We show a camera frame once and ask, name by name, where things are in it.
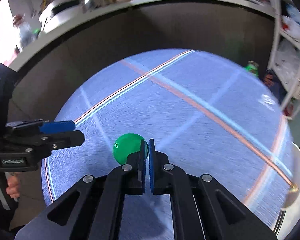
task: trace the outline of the triangular cutout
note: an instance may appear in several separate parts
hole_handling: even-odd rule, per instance
[[[243,211],[222,191],[217,190],[216,197],[229,225],[235,224],[240,220],[245,219],[245,214],[243,213]]]
[[[79,196],[80,193],[78,191],[72,192],[71,195],[69,195],[48,214],[48,219],[57,223],[58,225],[65,226]]]

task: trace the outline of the green lid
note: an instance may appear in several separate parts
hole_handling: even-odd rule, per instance
[[[120,165],[125,164],[129,154],[140,151],[141,140],[144,138],[136,133],[121,135],[113,145],[113,156],[116,161]]]

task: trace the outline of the round table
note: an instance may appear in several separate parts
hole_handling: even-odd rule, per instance
[[[56,118],[64,120],[74,120],[86,140],[43,160],[47,205],[84,175],[118,166],[112,147],[125,133],[153,138],[188,174],[211,174],[269,227],[290,189],[291,134],[276,99],[214,54],[165,49],[123,59],[77,89]],[[147,163],[146,193],[126,197],[120,238],[150,237],[173,239],[173,225],[169,196],[150,193]]]

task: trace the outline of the white countertop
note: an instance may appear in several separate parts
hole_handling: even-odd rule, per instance
[[[164,0],[131,0],[130,2],[126,3],[116,3],[106,7],[98,8],[90,13],[80,14],[64,24],[60,25],[56,29],[52,30],[51,32],[44,34],[36,41],[31,43],[31,45],[27,46],[23,49],[22,53],[20,53],[17,58],[9,65],[9,67],[15,71],[18,71],[26,62],[28,62],[33,55],[38,53],[41,49],[51,43],[53,40],[57,39],[59,36],[63,35],[64,33],[68,32],[69,30],[88,22],[96,17],[101,15],[105,15],[107,13],[111,13],[120,9],[133,7],[135,5],[141,5],[146,3],[152,3],[156,1],[164,1]],[[237,4],[240,6],[244,6],[247,8],[252,8],[254,10],[260,11],[265,13],[271,17],[275,17],[274,9],[271,6],[267,5],[258,5],[246,0],[216,0],[222,2],[228,2],[232,4]]]

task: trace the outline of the silver screw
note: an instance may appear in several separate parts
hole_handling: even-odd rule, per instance
[[[87,175],[83,177],[83,182],[90,183],[93,181],[93,177],[91,175]]]
[[[202,180],[205,182],[210,182],[210,181],[212,181],[212,177],[209,174],[204,174],[202,176]]]
[[[167,164],[165,164],[165,165],[163,166],[163,168],[164,168],[166,171],[172,171],[172,170],[173,170],[173,165],[167,163]]]
[[[125,164],[125,165],[122,165],[122,169],[124,171],[130,171],[132,169],[132,166],[130,164]]]

